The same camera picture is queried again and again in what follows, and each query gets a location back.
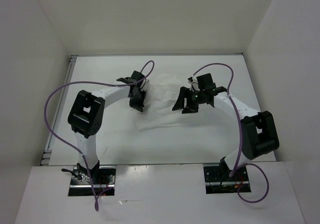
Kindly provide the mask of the white skirt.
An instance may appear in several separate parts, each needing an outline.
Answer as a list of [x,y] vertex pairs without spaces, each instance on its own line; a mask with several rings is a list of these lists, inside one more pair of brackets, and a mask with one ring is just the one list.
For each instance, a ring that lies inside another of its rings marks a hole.
[[147,88],[144,110],[134,117],[136,129],[145,131],[195,124],[192,118],[172,110],[177,101],[180,87],[180,81],[171,74],[159,74],[152,78]]

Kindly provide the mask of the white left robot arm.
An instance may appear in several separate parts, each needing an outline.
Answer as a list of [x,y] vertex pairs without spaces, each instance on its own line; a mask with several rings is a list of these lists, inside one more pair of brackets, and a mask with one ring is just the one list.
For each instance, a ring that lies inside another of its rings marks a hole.
[[77,148],[81,151],[77,162],[78,174],[87,183],[97,182],[100,176],[96,134],[102,126],[105,108],[129,98],[129,106],[142,112],[148,85],[149,79],[138,73],[137,76],[117,79],[111,87],[78,92],[67,120],[75,133]]

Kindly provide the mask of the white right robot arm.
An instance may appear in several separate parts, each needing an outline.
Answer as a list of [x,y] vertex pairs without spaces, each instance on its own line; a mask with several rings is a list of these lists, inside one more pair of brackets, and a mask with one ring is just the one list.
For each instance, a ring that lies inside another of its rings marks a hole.
[[273,115],[269,111],[260,112],[247,106],[229,94],[225,87],[198,91],[181,87],[172,110],[182,110],[182,114],[197,113],[200,104],[211,105],[238,122],[240,145],[220,160],[219,174],[222,179],[231,180],[239,167],[279,148]]

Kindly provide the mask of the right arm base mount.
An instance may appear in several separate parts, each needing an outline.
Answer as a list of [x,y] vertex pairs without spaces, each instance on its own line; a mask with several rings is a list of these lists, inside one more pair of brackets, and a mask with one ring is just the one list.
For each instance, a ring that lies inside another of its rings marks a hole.
[[206,194],[251,192],[247,169],[242,167],[233,177],[223,175],[218,163],[203,166]]

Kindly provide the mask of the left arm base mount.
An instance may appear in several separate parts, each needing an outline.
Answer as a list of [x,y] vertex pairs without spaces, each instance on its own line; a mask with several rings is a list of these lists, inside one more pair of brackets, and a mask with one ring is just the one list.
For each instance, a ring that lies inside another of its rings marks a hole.
[[[93,196],[89,177],[85,174],[79,174],[77,167],[74,166],[72,170],[62,168],[61,171],[71,175],[68,196]],[[101,166],[98,173],[94,174],[92,178],[96,195],[114,196],[115,177],[115,167]]]

